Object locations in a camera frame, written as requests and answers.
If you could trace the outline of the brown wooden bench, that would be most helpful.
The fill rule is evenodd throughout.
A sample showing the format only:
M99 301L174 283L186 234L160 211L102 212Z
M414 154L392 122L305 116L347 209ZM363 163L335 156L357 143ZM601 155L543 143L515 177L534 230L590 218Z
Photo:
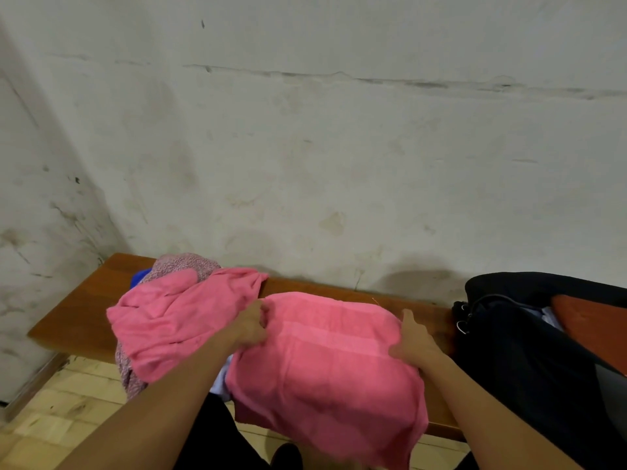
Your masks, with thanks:
M28 337L55 352L114 363L117 341L106 318L106 309L129 290L134 274L151 267L154 262L154 258L144 256L113 254L36 323ZM278 276L265 281L260 297L289 291L335 300L377 303L396 316L403 309L411 309L416 321L427 327L444 352L451 355L455 349L457 327L453 323L451 308L437 306L432 301L415 301Z

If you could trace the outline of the pink towel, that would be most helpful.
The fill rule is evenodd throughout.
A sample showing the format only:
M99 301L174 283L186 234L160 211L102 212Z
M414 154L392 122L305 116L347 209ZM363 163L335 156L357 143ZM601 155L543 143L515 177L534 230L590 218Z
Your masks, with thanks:
M303 292L263 301L266 341L236 353L226 374L235 420L339 461L408 470L429 420L419 372L389 355L399 319Z
M200 281L184 269L132 288L106 317L137 378L151 384L257 300L267 279L256 269L220 268Z

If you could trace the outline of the person's left hand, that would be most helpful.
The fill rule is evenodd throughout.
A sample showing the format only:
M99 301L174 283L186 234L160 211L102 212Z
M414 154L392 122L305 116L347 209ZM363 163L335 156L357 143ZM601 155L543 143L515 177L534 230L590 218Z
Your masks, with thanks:
M243 348L257 346L266 340L245 339L245 310L246 308L240 311L233 322L227 325L227 327L216 336L216 339L228 354L233 354Z

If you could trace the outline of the crumpled pink towel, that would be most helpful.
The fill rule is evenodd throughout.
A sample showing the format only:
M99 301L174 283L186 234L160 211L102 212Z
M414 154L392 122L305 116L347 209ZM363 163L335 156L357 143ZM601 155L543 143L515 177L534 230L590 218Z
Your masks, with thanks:
M106 317L137 378L151 384L257 300L267 279L256 269L220 268L200 281L184 269L132 288Z

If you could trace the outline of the person's right forearm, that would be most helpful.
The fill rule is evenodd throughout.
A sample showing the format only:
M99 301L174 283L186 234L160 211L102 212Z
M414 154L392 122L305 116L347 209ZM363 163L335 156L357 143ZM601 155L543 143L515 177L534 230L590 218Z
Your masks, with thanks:
M418 367L438 389L480 470L583 470L510 411L442 352L419 354Z

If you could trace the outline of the person's left forearm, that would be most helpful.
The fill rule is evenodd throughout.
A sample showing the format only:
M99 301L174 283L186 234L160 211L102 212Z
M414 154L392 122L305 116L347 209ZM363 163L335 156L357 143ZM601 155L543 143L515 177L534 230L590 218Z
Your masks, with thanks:
M56 470L172 470L227 357L245 340L231 328L126 403Z

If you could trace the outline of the wooden baseboard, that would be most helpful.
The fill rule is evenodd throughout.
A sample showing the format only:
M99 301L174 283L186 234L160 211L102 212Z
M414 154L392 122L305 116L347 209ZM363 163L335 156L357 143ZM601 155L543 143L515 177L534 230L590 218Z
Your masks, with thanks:
M34 374L33 378L27 382L15 399L8 404L0 405L0 427L9 424L18 416L51 377L68 363L69 357L70 356L66 353L54 354L51 359Z

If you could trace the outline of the black bag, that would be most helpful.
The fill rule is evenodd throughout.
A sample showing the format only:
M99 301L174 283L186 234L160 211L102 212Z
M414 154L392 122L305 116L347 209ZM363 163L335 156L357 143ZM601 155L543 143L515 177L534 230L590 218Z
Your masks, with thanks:
M455 362L585 470L627 470L627 376L545 323L554 296L627 308L627 289L547 273L491 273L453 305Z

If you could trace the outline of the person's right hand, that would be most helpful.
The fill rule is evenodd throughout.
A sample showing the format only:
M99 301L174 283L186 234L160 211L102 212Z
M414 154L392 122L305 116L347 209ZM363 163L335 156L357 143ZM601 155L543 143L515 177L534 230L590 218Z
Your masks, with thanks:
M415 335L402 335L398 343L389 348L389 356L401 360L422 371L429 371L442 362L446 355L436 344L434 338L427 331L426 326L418 324Z

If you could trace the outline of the person's black trousers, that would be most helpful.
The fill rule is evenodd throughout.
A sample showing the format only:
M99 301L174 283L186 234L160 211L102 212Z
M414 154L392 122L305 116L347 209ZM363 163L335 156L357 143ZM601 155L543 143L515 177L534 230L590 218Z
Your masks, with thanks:
M286 442L266 462L239 432L221 397L209 393L172 470L303 470L303 458Z

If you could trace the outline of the white cloth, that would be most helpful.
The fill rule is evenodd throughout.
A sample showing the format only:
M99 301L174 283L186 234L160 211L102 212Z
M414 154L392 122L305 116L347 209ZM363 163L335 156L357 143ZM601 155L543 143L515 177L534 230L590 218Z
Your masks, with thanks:
M564 327L562 326L556 314L554 313L553 308L549 306L542 308L540 310L540 315L541 315L540 317L545 323L548 323L554 328L560 330L561 332L564 332Z

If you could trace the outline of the mauve fuzzy towel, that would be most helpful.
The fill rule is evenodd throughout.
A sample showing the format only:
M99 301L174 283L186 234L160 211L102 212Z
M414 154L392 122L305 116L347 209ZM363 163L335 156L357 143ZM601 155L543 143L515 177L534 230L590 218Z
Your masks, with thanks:
M197 274L198 281L203 281L220 268L221 266L215 260L191 252L164 254L154 262L152 271L145 276L140 284L184 269L193 269ZM147 387L147 383L137 377L132 369L130 358L124 352L120 342L117 342L115 350L115 363L120 374L121 385L129 401L139 395Z

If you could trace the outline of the pale blue cloth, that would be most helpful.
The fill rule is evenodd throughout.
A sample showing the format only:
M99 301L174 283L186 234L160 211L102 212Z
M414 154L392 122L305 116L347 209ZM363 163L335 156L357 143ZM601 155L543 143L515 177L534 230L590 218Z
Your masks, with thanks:
M209 390L210 394L218 396L225 403L232 400L231 393L226 384L226 376L228 374L232 359L233 355L229 355L229 357L227 357L224 365L219 370L218 375Z

